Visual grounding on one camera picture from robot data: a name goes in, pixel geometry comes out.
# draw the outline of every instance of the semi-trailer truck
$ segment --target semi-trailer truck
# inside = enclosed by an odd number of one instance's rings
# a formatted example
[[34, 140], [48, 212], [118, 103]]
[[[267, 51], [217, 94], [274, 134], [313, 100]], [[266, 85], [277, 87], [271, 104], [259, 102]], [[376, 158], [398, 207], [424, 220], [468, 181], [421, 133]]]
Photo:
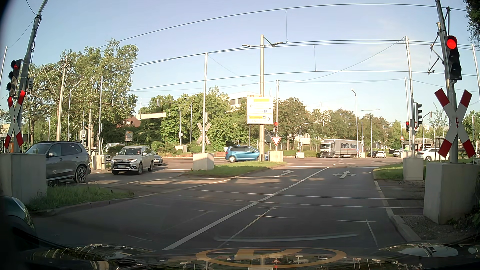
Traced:
[[360, 141], [345, 139], [326, 139], [320, 145], [322, 158], [356, 158], [363, 149]]

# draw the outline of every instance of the car hood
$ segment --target car hood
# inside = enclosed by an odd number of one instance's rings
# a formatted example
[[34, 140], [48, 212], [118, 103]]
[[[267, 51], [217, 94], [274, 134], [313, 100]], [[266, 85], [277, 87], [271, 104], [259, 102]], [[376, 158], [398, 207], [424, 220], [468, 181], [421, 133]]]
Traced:
[[480, 263], [480, 243], [441, 244], [417, 241], [379, 249], [316, 247], [240, 247], [151, 250], [141, 247], [90, 244], [79, 247], [39, 248], [22, 253], [28, 263], [69, 269], [275, 269], [312, 267], [428, 269]]
[[132, 159], [137, 159], [140, 158], [140, 155], [116, 155], [112, 157], [114, 160], [132, 160]]

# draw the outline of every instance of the gray suv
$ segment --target gray suv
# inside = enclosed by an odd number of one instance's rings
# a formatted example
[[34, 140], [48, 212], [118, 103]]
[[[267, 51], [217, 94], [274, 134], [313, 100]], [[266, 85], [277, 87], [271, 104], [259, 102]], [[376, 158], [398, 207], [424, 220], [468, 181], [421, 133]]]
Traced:
[[77, 142], [39, 142], [25, 153], [46, 155], [47, 181], [73, 178], [76, 183], [85, 183], [91, 172], [88, 152]]
[[147, 146], [125, 146], [116, 156], [112, 157], [112, 173], [134, 171], [137, 174], [142, 174], [144, 167], [147, 167], [148, 171], [151, 172], [154, 165], [153, 159], [153, 152]]

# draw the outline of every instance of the red traffic light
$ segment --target red traffic light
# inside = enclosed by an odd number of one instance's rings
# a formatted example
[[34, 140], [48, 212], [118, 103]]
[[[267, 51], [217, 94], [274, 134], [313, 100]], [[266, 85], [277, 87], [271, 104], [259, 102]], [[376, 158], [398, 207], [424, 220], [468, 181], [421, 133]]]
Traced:
[[456, 49], [456, 44], [457, 44], [456, 37], [454, 36], [447, 37], [447, 47], [449, 49]]
[[17, 64], [18, 60], [13, 60], [12, 63], [10, 64], [10, 66], [14, 69], [14, 70], [17, 70], [17, 69], [20, 69], [20, 65]]

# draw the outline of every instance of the warning triangle sign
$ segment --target warning triangle sign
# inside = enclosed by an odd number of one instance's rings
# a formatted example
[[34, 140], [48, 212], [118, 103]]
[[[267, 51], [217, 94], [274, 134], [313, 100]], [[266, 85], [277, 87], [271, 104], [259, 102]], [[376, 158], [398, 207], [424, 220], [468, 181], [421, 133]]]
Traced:
[[278, 143], [280, 142], [281, 139], [282, 139], [282, 137], [272, 137], [272, 141], [275, 144], [275, 146], [278, 145]]

